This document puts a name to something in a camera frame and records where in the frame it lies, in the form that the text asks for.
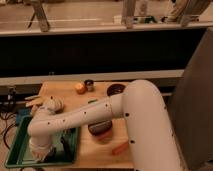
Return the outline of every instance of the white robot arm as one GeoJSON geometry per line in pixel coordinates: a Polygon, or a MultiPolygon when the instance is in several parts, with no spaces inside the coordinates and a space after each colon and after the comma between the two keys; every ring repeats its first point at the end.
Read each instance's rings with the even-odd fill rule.
{"type": "Polygon", "coordinates": [[[35,159],[42,161],[51,151],[51,135],[55,132],[124,117],[135,170],[184,170],[165,103],[151,82],[133,81],[122,94],[51,115],[60,106],[57,101],[44,103],[28,126],[29,146],[35,159]]]}

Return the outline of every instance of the wooden table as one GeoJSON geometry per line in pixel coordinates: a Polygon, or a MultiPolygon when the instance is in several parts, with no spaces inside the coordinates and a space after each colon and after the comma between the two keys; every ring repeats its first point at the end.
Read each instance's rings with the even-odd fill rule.
{"type": "MultiPolygon", "coordinates": [[[[85,105],[90,100],[106,97],[106,90],[112,82],[95,82],[95,91],[78,95],[75,92],[75,82],[44,82],[39,95],[53,96],[63,100],[64,112],[85,105]]],[[[119,155],[112,155],[112,149],[128,140],[123,119],[113,120],[113,134],[104,141],[98,141],[92,136],[87,125],[81,127],[77,159],[69,168],[133,168],[130,150],[119,155]]]]}

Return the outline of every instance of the green tray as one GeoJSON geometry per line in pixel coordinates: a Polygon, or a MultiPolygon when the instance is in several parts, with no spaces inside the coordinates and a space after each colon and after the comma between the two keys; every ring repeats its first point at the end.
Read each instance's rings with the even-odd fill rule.
{"type": "Polygon", "coordinates": [[[71,157],[67,157],[64,153],[63,145],[60,141],[62,132],[53,136],[53,144],[56,147],[56,154],[54,157],[48,158],[45,162],[37,163],[33,160],[30,154],[27,133],[27,127],[31,121],[31,116],[23,117],[13,139],[11,149],[8,153],[5,167],[6,168],[23,168],[23,167],[45,167],[45,166],[60,166],[72,164],[76,158],[77,141],[78,141],[78,128],[71,129],[66,139],[71,147],[71,157]]]}

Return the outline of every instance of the cable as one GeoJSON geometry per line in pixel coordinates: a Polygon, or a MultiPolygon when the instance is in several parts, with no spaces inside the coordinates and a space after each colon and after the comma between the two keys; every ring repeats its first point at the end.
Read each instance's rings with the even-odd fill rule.
{"type": "Polygon", "coordinates": [[[13,127],[15,127],[15,124],[11,124],[11,125],[6,129],[6,131],[4,132],[4,135],[3,135],[4,145],[5,145],[8,149],[10,149],[10,147],[9,147],[9,145],[8,145],[8,143],[7,143],[7,133],[8,133],[9,130],[10,130],[11,128],[13,128],[13,127]]]}

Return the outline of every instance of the black backdrop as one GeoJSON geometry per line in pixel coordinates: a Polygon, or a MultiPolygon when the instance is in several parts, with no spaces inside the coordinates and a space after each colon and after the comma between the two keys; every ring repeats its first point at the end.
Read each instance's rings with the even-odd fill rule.
{"type": "Polygon", "coordinates": [[[0,77],[183,69],[205,30],[0,37],[0,77]]]}

